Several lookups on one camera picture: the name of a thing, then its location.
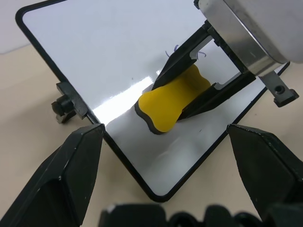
yellow sponge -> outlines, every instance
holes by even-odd
[[[162,134],[171,130],[182,110],[209,87],[209,81],[192,65],[170,83],[142,94],[135,110],[153,133]]]

black plastic part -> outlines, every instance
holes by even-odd
[[[164,86],[187,70],[197,60],[191,59],[190,53],[202,43],[209,34],[207,27],[203,25],[191,37],[189,37],[167,60],[160,75],[157,77],[152,89]]]
[[[213,205],[206,209],[204,227],[238,227],[238,225],[225,207]]]
[[[194,0],[194,6],[195,6],[197,9],[200,9],[200,8],[199,8],[199,0]]]
[[[36,170],[0,227],[78,227],[95,185],[104,125],[74,131]]]
[[[102,212],[99,227],[167,227],[164,209],[159,205],[119,205]]]
[[[250,72],[241,74],[235,80],[220,90],[215,88],[215,84],[209,87],[205,92],[195,98],[187,107],[184,108],[179,120],[195,116],[215,109],[227,99],[241,91],[248,84],[256,79]]]
[[[234,219],[240,226],[262,227],[262,222],[258,218],[246,212],[235,215]]]
[[[52,103],[58,123],[66,123],[76,114],[83,119],[89,109],[73,86],[69,82],[60,82],[57,88],[63,95]]]
[[[198,221],[186,212],[176,213],[169,220],[169,227],[198,227],[199,225]]]
[[[277,88],[276,88],[276,89],[277,89],[277,92],[279,92],[279,90],[281,90],[281,92],[283,92],[283,88],[284,88],[284,87],[282,87],[282,88],[278,88],[278,87],[277,87]],[[295,90],[293,90],[293,89],[289,89],[289,90],[290,90],[290,92],[293,94],[293,96],[289,97],[289,98],[286,99],[285,101],[283,101],[283,102],[278,102],[278,101],[274,98],[274,103],[277,105],[277,107],[285,106],[285,105],[291,103],[292,101],[296,100],[296,99],[299,97],[298,93],[297,93]]]
[[[274,203],[303,202],[303,162],[274,134],[229,125],[243,184],[262,220]]]
[[[266,227],[302,227],[303,204],[275,204],[264,221]]]

table surface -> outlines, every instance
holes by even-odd
[[[303,94],[302,65],[292,64],[282,75],[286,84]],[[55,120],[50,103],[60,96],[55,75],[32,46],[0,55],[0,217],[10,207],[42,161],[88,120]],[[277,108],[266,92],[240,124],[274,133],[303,160],[303,98]],[[104,143],[94,192],[84,227],[96,227],[102,209],[112,203],[152,202]],[[185,210],[201,219],[210,204],[232,213],[256,214],[241,182],[229,137],[214,150],[180,190],[163,204],[168,217]]]

black clamp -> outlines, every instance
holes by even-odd
[[[199,0],[194,0],[194,6],[195,6],[197,9],[200,9],[200,8],[199,8]]]
[[[86,117],[89,109],[70,83],[58,83],[57,89],[62,96],[52,103],[52,109],[59,124],[66,123],[76,114],[81,119]]]

white surface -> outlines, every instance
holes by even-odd
[[[41,0],[0,0],[0,54],[29,44],[16,24],[15,15],[20,8],[37,2]]]
[[[264,87],[257,80],[215,110],[154,135],[133,105],[167,61],[165,51],[203,24],[191,1],[68,0],[23,20],[157,195],[171,190]],[[203,51],[197,66],[211,83],[237,73],[213,42]]]

